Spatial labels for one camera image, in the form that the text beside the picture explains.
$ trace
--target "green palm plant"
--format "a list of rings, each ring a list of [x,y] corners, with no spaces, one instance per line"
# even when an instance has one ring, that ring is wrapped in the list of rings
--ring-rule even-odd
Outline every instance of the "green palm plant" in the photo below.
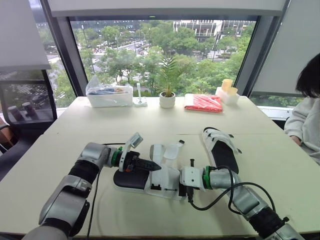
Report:
[[[164,97],[172,97],[173,89],[180,81],[181,74],[184,73],[184,67],[180,68],[174,56],[164,56],[159,74],[159,82],[164,87]]]

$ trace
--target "black wire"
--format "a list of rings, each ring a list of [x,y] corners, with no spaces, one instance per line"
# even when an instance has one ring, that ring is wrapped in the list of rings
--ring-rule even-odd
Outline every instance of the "black wire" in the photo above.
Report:
[[[255,187],[258,187],[260,188],[266,195],[267,197],[269,198],[269,201],[271,203],[271,206],[272,206],[272,210],[274,212],[276,212],[276,207],[275,207],[275,204],[274,204],[274,201],[272,200],[270,194],[267,192],[267,190],[265,190],[262,186],[256,184],[256,183],[253,183],[253,182],[240,182],[240,183],[237,183],[237,184],[234,184],[233,185],[233,188],[236,188],[236,187],[239,187],[239,186],[243,186],[243,185],[252,185],[252,186],[255,186]],[[193,202],[191,202],[191,205],[199,210],[199,211],[205,211],[205,210],[208,210],[209,208],[211,208],[213,205],[215,205],[224,195],[226,195],[229,191],[231,190],[231,187],[227,188],[226,190],[223,191],[223,193],[221,193],[212,203],[210,203],[208,206],[205,206],[205,207],[198,207],[196,206]]]
[[[92,218],[94,216],[94,207],[95,207],[95,201],[96,201],[96,196],[97,196],[97,192],[98,192],[98,182],[99,182],[100,173],[101,173],[101,171],[98,173],[98,176],[96,177],[95,191],[94,191],[94,197],[93,197],[93,201],[92,201],[90,221],[89,221],[88,232],[86,234],[86,240],[89,239],[90,229],[91,229],[91,224],[92,224]]]
[[[102,145],[125,145],[126,143],[120,142],[120,143],[103,143]]]
[[[229,175],[230,175],[230,182],[231,182],[230,197],[229,197],[229,202],[228,202],[228,209],[229,209],[231,212],[235,213],[235,214],[241,215],[240,212],[238,212],[238,211],[236,211],[236,210],[233,210],[232,207],[231,207],[231,204],[232,204],[233,198],[234,198],[234,190],[235,190],[235,186],[234,186],[234,185],[235,185],[235,183],[234,183],[234,177],[233,177],[233,174],[232,174],[232,171],[231,171],[230,167],[228,167],[228,166],[219,166],[217,169],[218,169],[218,170],[219,170],[219,169],[228,169]]]
[[[104,143],[103,145],[124,145],[124,144],[125,143]],[[98,192],[98,182],[99,182],[100,173],[101,173],[101,171],[98,173],[98,175],[96,177],[95,191],[94,191],[94,196],[93,196],[93,201],[92,201],[88,232],[86,233],[86,240],[89,239],[90,230],[91,230],[91,224],[92,224],[92,218],[94,216],[94,207],[95,207],[95,201],[96,201],[96,196],[97,196],[97,192]]]

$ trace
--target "yellow cup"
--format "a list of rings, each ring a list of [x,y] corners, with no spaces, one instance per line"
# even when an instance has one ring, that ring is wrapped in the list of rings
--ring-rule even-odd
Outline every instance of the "yellow cup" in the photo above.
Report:
[[[238,88],[236,87],[230,87],[228,90],[227,90],[227,93],[229,96],[234,96],[236,95],[238,92]]]
[[[221,85],[221,88],[223,91],[227,92],[229,88],[231,88],[232,86],[232,80],[231,79],[224,79],[222,81],[222,85]]]

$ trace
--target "black hair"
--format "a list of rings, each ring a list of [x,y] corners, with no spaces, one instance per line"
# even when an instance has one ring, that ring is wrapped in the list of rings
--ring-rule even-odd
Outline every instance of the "black hair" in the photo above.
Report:
[[[295,90],[310,98],[320,97],[320,53],[301,71]]]

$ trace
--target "white panel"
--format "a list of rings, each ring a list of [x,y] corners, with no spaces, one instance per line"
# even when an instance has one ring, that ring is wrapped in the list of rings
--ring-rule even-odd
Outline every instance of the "white panel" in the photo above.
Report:
[[[292,0],[253,89],[297,94],[297,78],[320,52],[320,0]]]
[[[0,0],[0,70],[49,69],[28,0]]]
[[[285,0],[49,0],[54,17],[151,14],[278,16],[284,2]]]

